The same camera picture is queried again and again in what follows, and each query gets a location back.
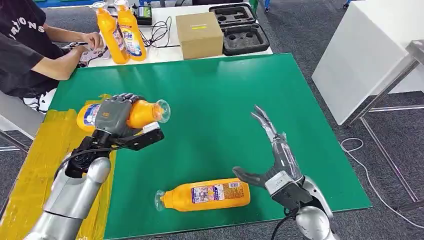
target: cardboard box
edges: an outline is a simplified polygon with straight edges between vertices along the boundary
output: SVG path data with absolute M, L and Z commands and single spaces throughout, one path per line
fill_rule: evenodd
M 185 60 L 223 54 L 223 32 L 213 12 L 180 15 L 175 19 Z

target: black t-shirt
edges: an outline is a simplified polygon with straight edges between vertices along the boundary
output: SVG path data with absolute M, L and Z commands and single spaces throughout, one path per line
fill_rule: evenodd
M 0 91 L 33 98 L 59 84 L 32 71 L 43 58 L 57 59 L 64 52 L 47 36 L 46 14 L 33 0 L 0 0 Z

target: gray carpet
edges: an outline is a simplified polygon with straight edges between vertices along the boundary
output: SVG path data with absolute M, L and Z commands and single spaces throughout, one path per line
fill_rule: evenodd
M 260 24 L 268 35 L 275 53 L 292 53 L 313 94 L 321 106 L 339 141 L 356 137 L 365 145 L 353 155 L 369 169 L 371 180 L 381 196 L 392 207 L 410 203 L 406 191 L 387 165 L 366 129 L 359 122 L 352 128 L 338 126 L 315 87 L 311 75 L 321 55 L 343 17 L 343 0 L 272 0 L 270 11 L 262 7 L 257 14 Z M 47 22 L 55 27 L 80 31 L 97 31 L 96 20 L 88 8 L 47 9 Z M 422 92 L 392 94 L 383 106 L 424 104 Z M 371 127 L 386 146 L 419 198 L 424 198 L 424 111 L 397 111 L 370 113 Z M 20 152 L 0 152 L 0 201 L 4 201 L 23 162 Z M 365 171 L 349 158 L 365 192 L 374 207 L 370 209 L 338 212 L 334 228 L 342 240 L 423 240 L 424 230 L 413 227 L 389 211 L 371 190 Z M 424 209 L 413 210 L 405 216 L 424 225 Z M 271 237 L 276 222 L 249 224 L 235 227 L 170 234 L 164 240 L 266 240 Z M 302 235 L 292 221 L 279 230 L 276 240 L 302 240 Z

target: bottle cap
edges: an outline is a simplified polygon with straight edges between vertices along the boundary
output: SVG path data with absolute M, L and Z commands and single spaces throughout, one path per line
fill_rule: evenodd
M 104 1 L 96 1 L 91 5 L 96 13 L 106 11 L 106 3 Z
M 166 123 L 171 117 L 171 107 L 167 101 L 161 99 L 154 104 L 153 116 L 159 123 Z
M 157 190 L 156 195 L 154 195 L 154 206 L 156 210 L 162 211 L 165 208 L 165 192 L 162 190 Z
M 125 11 L 129 9 L 130 5 L 127 0 L 115 0 L 115 7 L 118 11 Z

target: person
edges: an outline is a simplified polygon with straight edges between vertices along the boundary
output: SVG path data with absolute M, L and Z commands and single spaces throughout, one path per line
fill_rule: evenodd
M 33 0 L 0 0 L 0 91 L 46 113 L 59 81 L 68 80 L 87 48 L 61 49 L 53 42 L 85 42 L 102 49 L 97 32 L 69 31 L 46 24 Z

